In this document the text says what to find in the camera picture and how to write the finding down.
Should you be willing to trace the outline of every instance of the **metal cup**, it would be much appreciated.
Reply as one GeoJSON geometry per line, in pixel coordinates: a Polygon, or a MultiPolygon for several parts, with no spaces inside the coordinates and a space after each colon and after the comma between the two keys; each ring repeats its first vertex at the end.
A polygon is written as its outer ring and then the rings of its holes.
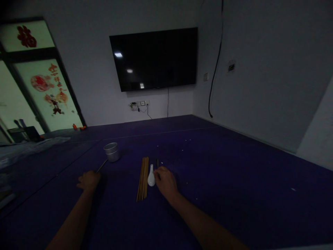
{"type": "Polygon", "coordinates": [[[118,144],[117,143],[113,142],[113,143],[105,145],[104,150],[105,150],[105,153],[106,153],[106,155],[108,157],[108,160],[110,162],[115,162],[115,161],[119,160],[120,153],[119,153],[119,150],[118,150],[118,144]]]}

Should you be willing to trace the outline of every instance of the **ceramic spoon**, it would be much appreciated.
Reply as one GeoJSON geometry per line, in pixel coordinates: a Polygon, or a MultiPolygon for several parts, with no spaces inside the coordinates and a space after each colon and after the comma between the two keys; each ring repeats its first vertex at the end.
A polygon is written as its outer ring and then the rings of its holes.
{"type": "Polygon", "coordinates": [[[153,164],[150,165],[150,173],[148,175],[148,185],[149,186],[154,186],[155,185],[155,176],[154,176],[153,164]]]}

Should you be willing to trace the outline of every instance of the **chopsticks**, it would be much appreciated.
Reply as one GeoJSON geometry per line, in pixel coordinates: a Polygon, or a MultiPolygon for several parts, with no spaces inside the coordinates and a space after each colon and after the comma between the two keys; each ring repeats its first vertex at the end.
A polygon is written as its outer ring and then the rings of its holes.
{"type": "Polygon", "coordinates": [[[147,197],[148,164],[149,164],[149,157],[142,158],[139,188],[138,188],[138,195],[136,196],[136,202],[141,201],[147,197]]]}

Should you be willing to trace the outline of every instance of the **hand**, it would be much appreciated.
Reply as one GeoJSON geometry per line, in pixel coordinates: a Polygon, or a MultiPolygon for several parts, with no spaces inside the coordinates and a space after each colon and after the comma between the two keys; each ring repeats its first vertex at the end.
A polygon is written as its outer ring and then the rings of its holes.
{"type": "Polygon", "coordinates": [[[76,184],[76,186],[83,190],[95,190],[100,179],[100,173],[96,174],[94,171],[89,171],[79,177],[80,183],[76,184]]]}
{"type": "Polygon", "coordinates": [[[166,200],[171,203],[179,194],[173,174],[166,167],[159,167],[154,171],[156,185],[166,200]]]}

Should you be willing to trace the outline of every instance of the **television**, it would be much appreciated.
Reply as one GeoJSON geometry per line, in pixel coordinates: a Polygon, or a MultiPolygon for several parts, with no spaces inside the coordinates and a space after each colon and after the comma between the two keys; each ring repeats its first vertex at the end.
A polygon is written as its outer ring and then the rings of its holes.
{"type": "Polygon", "coordinates": [[[122,92],[195,84],[198,28],[110,36],[122,92]]]}

